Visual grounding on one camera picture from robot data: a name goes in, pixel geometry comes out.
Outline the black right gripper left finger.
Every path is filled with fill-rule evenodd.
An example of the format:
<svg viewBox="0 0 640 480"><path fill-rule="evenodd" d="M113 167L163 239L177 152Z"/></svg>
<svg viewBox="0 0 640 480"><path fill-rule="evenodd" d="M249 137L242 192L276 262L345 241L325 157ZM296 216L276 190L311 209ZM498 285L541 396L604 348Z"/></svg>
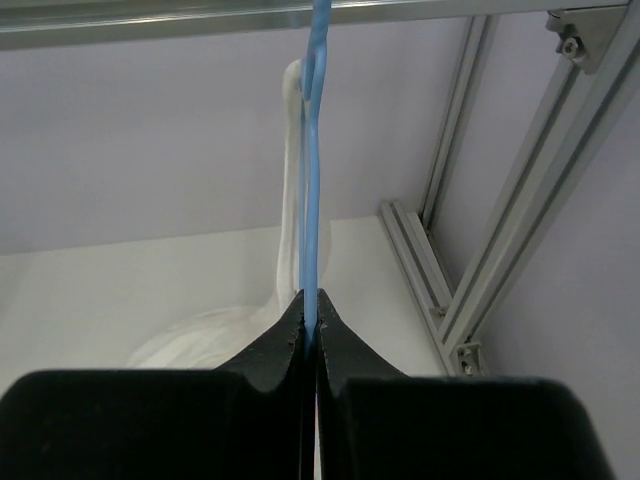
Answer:
<svg viewBox="0 0 640 480"><path fill-rule="evenodd" d="M41 370L1 399L5 479L299 479L303 301L216 369Z"/></svg>

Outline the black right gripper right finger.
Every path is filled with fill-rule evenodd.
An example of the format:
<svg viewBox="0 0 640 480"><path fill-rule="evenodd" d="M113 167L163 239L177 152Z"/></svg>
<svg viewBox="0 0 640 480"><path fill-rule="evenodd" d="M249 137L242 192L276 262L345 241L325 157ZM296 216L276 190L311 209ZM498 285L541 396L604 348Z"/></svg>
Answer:
<svg viewBox="0 0 640 480"><path fill-rule="evenodd" d="M531 377L411 377L318 295L321 470L326 479L610 479L589 415Z"/></svg>

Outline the white tank top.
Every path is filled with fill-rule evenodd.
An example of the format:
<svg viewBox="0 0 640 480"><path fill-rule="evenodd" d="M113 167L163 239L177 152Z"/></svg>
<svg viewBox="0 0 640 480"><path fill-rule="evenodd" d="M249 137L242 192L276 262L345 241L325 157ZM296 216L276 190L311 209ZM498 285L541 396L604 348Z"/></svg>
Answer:
<svg viewBox="0 0 640 480"><path fill-rule="evenodd" d="M239 354L281 318L300 288L303 140L303 62L290 63L283 75L285 151L281 229L275 286L262 306L237 306L182 320L142 344L127 366L137 369L217 368Z"/></svg>

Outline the blue wire hanger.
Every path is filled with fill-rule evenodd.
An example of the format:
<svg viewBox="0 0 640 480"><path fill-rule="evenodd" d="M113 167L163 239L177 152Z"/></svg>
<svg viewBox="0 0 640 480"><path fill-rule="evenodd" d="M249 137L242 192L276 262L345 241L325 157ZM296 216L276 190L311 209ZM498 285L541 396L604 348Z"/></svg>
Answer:
<svg viewBox="0 0 640 480"><path fill-rule="evenodd" d="M327 64L327 36L332 3L313 3L311 30L306 56L302 62L301 97L303 101L302 131L306 139L301 145L305 173L306 214L303 220L304 264L302 280L304 296L305 349L314 345L318 321L318 260L320 219L319 114Z"/></svg>

